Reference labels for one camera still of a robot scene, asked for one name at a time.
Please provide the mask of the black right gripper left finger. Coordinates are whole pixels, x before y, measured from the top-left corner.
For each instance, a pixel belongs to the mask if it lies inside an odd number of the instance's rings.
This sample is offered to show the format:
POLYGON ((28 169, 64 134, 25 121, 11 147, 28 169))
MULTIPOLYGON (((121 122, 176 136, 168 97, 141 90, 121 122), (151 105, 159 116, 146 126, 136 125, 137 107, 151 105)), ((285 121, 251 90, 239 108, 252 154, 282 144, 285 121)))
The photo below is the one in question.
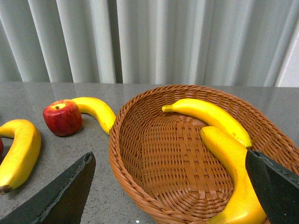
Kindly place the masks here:
POLYGON ((37 194, 0 220, 2 224, 79 224, 96 159, 88 152, 37 194))

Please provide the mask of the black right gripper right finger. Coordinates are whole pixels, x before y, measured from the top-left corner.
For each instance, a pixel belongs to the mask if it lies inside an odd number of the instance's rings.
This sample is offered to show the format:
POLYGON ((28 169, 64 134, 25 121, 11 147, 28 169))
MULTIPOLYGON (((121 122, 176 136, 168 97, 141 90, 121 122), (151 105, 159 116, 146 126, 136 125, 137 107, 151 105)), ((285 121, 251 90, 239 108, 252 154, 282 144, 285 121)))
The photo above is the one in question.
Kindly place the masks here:
POLYGON ((299 222, 299 175, 259 151, 249 150, 245 167, 271 224, 299 222))

